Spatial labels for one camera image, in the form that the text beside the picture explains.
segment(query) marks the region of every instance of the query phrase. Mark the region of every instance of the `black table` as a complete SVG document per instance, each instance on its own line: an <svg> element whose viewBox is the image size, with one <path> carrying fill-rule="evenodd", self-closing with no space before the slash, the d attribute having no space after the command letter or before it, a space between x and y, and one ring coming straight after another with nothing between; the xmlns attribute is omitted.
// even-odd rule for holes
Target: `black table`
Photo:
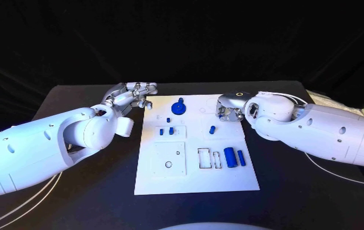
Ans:
<svg viewBox="0 0 364 230"><path fill-rule="evenodd" d="M54 87L34 119L95 105L109 88ZM234 89L293 94L312 103L293 81L160 84L158 95L220 94ZM272 229L364 228L364 185L324 172L282 142L260 138L246 121L242 124L260 191L134 196L142 116L144 110L135 108L128 115L135 121L131 137L115 136L111 145L63 172L49 197L6 229L158 229L193 222L244 223ZM329 170L364 181L357 166L313 159ZM43 185L0 196L0 215Z"/></svg>

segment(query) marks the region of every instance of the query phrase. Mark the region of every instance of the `blue round part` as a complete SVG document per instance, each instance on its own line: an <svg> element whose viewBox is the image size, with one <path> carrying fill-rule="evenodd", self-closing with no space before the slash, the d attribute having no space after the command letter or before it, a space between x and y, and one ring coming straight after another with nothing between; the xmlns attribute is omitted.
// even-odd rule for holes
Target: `blue round part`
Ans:
<svg viewBox="0 0 364 230"><path fill-rule="evenodd" d="M240 164L242 164L242 166L244 166L246 163L244 163L244 157L243 157L243 152L242 152L242 150L237 150L237 156L239 156L239 159L240 159Z"/></svg>
<svg viewBox="0 0 364 230"><path fill-rule="evenodd" d="M234 157L234 151L231 147L227 147L223 150L223 153L226 155L226 163L227 163L227 168L234 168L237 167L237 161L236 161L236 157Z"/></svg>
<svg viewBox="0 0 364 230"><path fill-rule="evenodd" d="M214 129L216 129L216 127L211 126L211 128L210 128L210 134L214 134Z"/></svg>
<svg viewBox="0 0 364 230"><path fill-rule="evenodd" d="M185 112L184 99L180 97L178 102L172 104L172 113L181 115Z"/></svg>

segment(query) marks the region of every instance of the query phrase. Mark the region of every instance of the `white board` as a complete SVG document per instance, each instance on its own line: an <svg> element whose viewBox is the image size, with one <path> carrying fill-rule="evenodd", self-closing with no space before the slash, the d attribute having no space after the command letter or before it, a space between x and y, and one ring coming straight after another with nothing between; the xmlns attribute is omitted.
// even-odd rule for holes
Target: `white board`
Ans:
<svg viewBox="0 0 364 230"><path fill-rule="evenodd" d="M218 96L147 97L152 110L144 112L135 195L259 190L242 124L221 122L214 116ZM183 115L174 115L171 105L180 97L187 110ZM214 134L208 133L211 126L216 126ZM177 134L170 135L170 127ZM234 149L236 168L227 168L226 147ZM200 168L198 148L208 148L211 168ZM237 150L243 151L246 166L240 166ZM220 169L216 169L213 152L220 155Z"/></svg>

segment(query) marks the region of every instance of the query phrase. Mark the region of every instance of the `black curtain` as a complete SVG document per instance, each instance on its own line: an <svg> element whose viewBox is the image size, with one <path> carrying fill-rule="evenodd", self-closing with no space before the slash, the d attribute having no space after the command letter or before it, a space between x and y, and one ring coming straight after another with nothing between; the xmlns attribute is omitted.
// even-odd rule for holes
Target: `black curtain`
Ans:
<svg viewBox="0 0 364 230"><path fill-rule="evenodd" d="M0 0L1 129L59 84L298 80L362 107L361 2Z"/></svg>

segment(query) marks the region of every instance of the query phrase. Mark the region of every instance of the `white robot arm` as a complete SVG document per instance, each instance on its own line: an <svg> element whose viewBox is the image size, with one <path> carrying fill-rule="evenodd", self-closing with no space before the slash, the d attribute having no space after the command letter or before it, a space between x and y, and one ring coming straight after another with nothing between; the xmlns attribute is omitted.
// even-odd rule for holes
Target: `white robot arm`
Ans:
<svg viewBox="0 0 364 230"><path fill-rule="evenodd" d="M102 103L11 127L0 133L0 195L17 191L72 167L102 150L113 134L128 137L134 106L151 109L145 94L155 83L119 83Z"/></svg>
<svg viewBox="0 0 364 230"><path fill-rule="evenodd" d="M298 105L295 98L269 92L223 94L216 116L221 121L240 121L244 116L265 139L326 160L364 166L364 117L306 102Z"/></svg>

